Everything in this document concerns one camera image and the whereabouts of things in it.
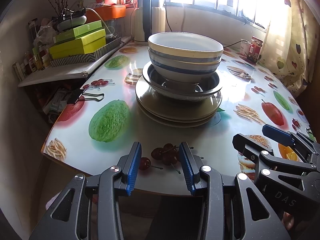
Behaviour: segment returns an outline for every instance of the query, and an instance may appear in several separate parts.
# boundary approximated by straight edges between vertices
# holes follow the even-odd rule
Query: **blue stripe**
[[[164,57],[167,59],[172,59],[172,60],[178,60],[178,61],[185,61],[185,62],[193,62],[193,63],[207,63],[207,62],[213,62],[221,58],[219,57],[211,57],[211,58],[191,58],[191,57],[179,57],[179,56],[173,56],[169,54],[164,54],[159,51],[155,51],[149,47],[150,51],[157,56]]]
[[[215,72],[215,70],[189,70],[189,69],[181,69],[181,68],[176,68],[176,67],[170,67],[164,64],[161,64],[159,62],[156,62],[155,60],[151,59],[151,63],[153,65],[156,65],[160,68],[173,71],[173,72],[178,72],[178,73],[183,73],[183,74],[192,74],[192,75],[205,75],[205,74],[211,74]]]

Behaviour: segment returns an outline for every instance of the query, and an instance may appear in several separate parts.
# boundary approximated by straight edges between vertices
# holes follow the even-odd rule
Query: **blue gripper pad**
[[[141,144],[139,142],[135,142],[132,146],[132,149],[127,159],[127,162],[131,161],[131,165],[128,171],[127,187],[126,187],[128,196],[130,196],[131,191],[133,191],[134,189],[134,184],[136,183],[140,159],[141,159]]]
[[[195,195],[196,187],[194,184],[193,171],[191,169],[191,165],[189,159],[187,157],[186,151],[182,144],[179,146],[179,159],[181,162],[184,179],[187,184],[187,189],[190,191],[191,195]]]
[[[262,133],[264,136],[282,144],[283,146],[293,145],[293,140],[290,133],[280,130],[270,124],[265,124],[262,127]]]

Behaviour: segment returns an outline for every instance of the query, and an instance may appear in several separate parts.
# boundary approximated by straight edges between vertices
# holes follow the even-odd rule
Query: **yellow-green shoebox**
[[[92,52],[95,52],[97,49],[100,49],[101,47],[105,46],[105,44],[106,44],[106,39],[105,39],[105,36],[103,35],[103,38],[90,42],[89,44],[86,44],[83,47],[67,49],[67,50],[59,51],[57,53],[51,53],[51,56],[52,56],[52,59],[59,59],[59,58],[70,57],[70,56],[79,55],[79,54],[92,53]]]
[[[77,38],[75,40],[66,41],[64,43],[54,45],[51,48],[49,48],[49,52],[52,55],[54,53],[58,53],[63,50],[81,48],[81,47],[83,47],[93,41],[96,41],[104,36],[106,36],[106,31],[105,31],[105,29],[101,29],[101,30],[95,31],[93,33],[89,33],[87,35],[84,35],[84,36]]]

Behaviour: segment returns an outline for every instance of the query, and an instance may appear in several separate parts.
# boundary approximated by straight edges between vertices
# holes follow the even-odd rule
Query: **stack of dishes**
[[[223,46],[193,33],[157,33],[149,37],[148,62],[136,84],[142,112],[174,127],[208,122],[221,103],[216,69]]]

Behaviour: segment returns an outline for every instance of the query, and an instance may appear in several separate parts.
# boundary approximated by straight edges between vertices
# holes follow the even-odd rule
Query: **plastic bag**
[[[40,30],[37,33],[37,37],[34,41],[34,44],[37,45],[38,42],[41,42],[44,45],[52,45],[53,37],[57,35],[57,32],[53,28],[53,21],[49,22],[48,25],[41,26]]]

